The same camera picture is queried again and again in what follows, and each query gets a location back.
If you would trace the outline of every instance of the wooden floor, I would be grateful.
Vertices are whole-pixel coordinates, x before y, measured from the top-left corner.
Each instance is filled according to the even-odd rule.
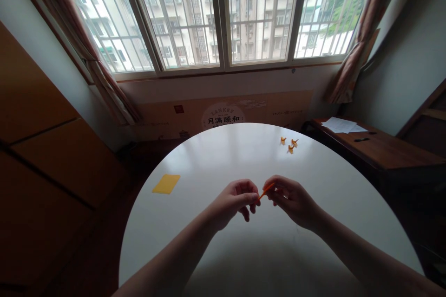
[[[151,155],[149,161],[139,162],[138,167],[132,166],[131,185],[92,231],[71,261],[47,287],[44,296],[107,297],[118,288],[119,256],[127,219],[145,180],[165,154]],[[417,245],[440,246],[444,251],[446,225],[440,225],[439,228],[433,221],[432,215],[411,210],[406,203],[389,202],[389,204],[411,241],[416,242],[415,249],[426,275],[435,281],[435,277],[430,276],[426,255]]]
[[[105,297],[118,289],[119,256],[127,219],[155,166],[139,169],[133,175],[121,201],[96,226],[70,263],[47,287],[44,296]]]

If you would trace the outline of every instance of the orange origami crane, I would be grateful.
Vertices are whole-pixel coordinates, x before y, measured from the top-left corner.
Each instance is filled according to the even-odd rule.
[[[268,190],[271,189],[271,187],[273,187],[274,184],[275,182],[271,183],[269,186],[266,187],[266,189],[263,191],[263,194],[259,197],[258,201],[260,201],[260,199],[266,194]]]

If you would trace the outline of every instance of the curtain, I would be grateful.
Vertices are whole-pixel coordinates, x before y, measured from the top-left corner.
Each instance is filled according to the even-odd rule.
[[[141,120],[137,110],[101,62],[99,49],[91,41],[74,0],[42,0],[60,28],[83,59],[94,84],[110,113],[120,125],[133,125]]]
[[[325,100],[329,103],[352,102],[353,89],[364,61],[367,45],[373,36],[384,9],[390,0],[367,0],[358,23],[355,45],[345,58],[334,80],[330,83]]]

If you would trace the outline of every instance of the circular logo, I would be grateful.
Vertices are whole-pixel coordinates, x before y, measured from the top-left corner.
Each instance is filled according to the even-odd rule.
[[[245,115],[236,105],[229,105],[227,102],[220,102],[211,105],[203,113],[203,130],[216,128],[218,126],[234,123],[244,123]]]

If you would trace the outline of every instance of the window sill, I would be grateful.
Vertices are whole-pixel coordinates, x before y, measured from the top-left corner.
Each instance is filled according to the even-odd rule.
[[[315,61],[315,58],[324,58],[324,62]],[[218,67],[215,68],[215,72],[210,71],[212,68],[200,68],[200,69],[181,69],[174,71],[166,71],[163,76],[157,76],[154,71],[139,71],[139,72],[122,72],[115,73],[113,77],[118,83],[126,83],[133,81],[149,81],[149,80],[165,80],[165,79],[178,79],[178,78],[187,78],[187,77],[206,77],[206,76],[214,76],[214,75],[227,75],[227,74],[241,74],[241,73],[249,73],[249,72],[264,72],[264,71],[278,71],[278,70],[288,70],[294,68],[302,68],[302,67],[314,67],[314,66],[330,66],[330,65],[339,65],[342,64],[345,55],[337,55],[337,56],[325,56],[325,57],[313,57],[313,58],[300,58],[295,59],[292,66],[276,66],[265,68],[264,65],[260,64],[260,67],[257,69],[253,69],[252,66],[246,68],[249,65],[234,65],[231,67],[230,71],[221,72]]]

